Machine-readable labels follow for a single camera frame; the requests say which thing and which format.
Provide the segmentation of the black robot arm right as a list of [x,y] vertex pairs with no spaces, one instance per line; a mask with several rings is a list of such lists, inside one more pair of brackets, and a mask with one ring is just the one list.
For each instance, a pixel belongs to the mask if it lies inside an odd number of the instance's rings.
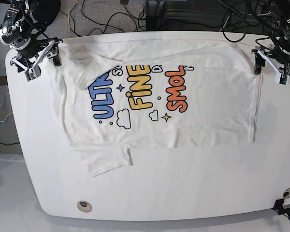
[[60,12],[59,0],[11,0],[0,25],[0,42],[17,51],[10,64],[18,72],[38,77],[39,63],[52,59],[55,66],[62,65],[58,44],[62,39],[49,37],[45,31]]

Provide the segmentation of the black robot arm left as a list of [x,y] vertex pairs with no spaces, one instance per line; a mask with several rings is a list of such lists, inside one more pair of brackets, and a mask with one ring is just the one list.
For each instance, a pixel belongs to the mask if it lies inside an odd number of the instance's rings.
[[290,76],[290,0],[265,0],[262,4],[270,13],[274,22],[268,24],[247,4],[252,16],[267,30],[268,39],[273,43],[268,47],[260,43],[252,50],[255,54],[255,74],[261,73],[268,62],[280,78],[285,81]]

